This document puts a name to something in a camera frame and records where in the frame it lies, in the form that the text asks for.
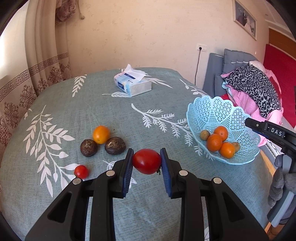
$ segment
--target cherry tomato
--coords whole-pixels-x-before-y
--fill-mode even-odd
[[[85,179],[89,176],[89,171],[86,166],[79,165],[75,168],[74,174],[81,179]]]
[[[133,166],[143,174],[153,174],[161,166],[160,155],[152,149],[141,149],[133,156]]]

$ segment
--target gray headboard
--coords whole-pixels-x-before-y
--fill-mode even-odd
[[[236,50],[225,49],[224,56],[210,53],[202,90],[212,98],[226,94],[226,90],[221,86],[223,78],[220,75],[222,73],[230,73],[239,67],[246,66],[249,61],[253,60],[257,60],[253,55]]]

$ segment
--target picture frame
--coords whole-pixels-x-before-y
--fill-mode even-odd
[[[239,1],[233,1],[233,21],[240,25],[253,39],[257,41],[257,20]]]

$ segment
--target silver screw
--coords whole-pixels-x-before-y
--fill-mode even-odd
[[[75,179],[73,179],[72,182],[73,182],[74,185],[77,185],[77,184],[81,183],[81,179],[80,178],[75,178]]]
[[[186,170],[179,171],[180,176],[187,176],[188,172]]]
[[[215,177],[213,181],[214,181],[214,183],[216,183],[216,184],[221,184],[221,183],[222,183],[221,178],[218,178],[218,177]]]
[[[113,170],[109,170],[109,171],[106,172],[106,175],[111,177],[111,176],[115,175],[115,172]]]

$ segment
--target beige curtain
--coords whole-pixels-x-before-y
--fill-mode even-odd
[[[56,6],[56,0],[30,0],[0,36],[0,166],[37,96],[71,78],[65,22],[55,25]]]

